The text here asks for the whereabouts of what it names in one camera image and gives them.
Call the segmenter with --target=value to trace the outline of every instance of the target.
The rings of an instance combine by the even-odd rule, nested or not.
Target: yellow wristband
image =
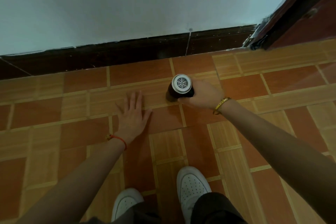
[[[217,109],[218,109],[222,104],[224,104],[226,101],[228,101],[229,99],[231,99],[231,98],[224,98],[224,99],[223,99],[223,100],[216,106],[216,108],[215,108],[215,110],[213,110],[212,114],[214,114],[214,115],[219,115],[220,112],[218,112]]]

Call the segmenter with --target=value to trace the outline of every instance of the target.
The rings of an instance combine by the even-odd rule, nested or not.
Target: door frame
[[[251,41],[250,48],[271,49],[271,45],[320,0],[286,0]]]

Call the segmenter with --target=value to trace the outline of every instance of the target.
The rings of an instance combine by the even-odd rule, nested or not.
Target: white sneaker
[[[117,218],[123,215],[130,207],[141,202],[144,202],[144,198],[136,189],[129,188],[123,190],[119,193],[116,200],[114,201],[111,221],[115,221]]]
[[[204,194],[211,192],[204,175],[195,167],[183,167],[177,174],[177,195],[185,222],[190,223],[196,201]]]

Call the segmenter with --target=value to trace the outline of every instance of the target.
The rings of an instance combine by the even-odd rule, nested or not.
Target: red string bracelet
[[[112,138],[118,138],[120,141],[122,141],[123,143],[124,143],[124,145],[125,145],[125,150],[127,150],[127,144],[126,144],[126,142],[124,141],[124,139],[122,139],[122,138],[120,138],[120,137],[117,137],[117,136],[115,136],[115,135],[108,135],[107,136],[107,141],[110,141]]]

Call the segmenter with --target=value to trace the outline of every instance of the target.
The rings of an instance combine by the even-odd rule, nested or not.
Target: dark pants
[[[92,218],[89,224],[102,223]],[[136,204],[128,209],[113,224],[156,224],[161,223],[157,209],[145,202]],[[221,193],[210,192],[201,196],[192,211],[191,224],[247,224],[229,199]]]

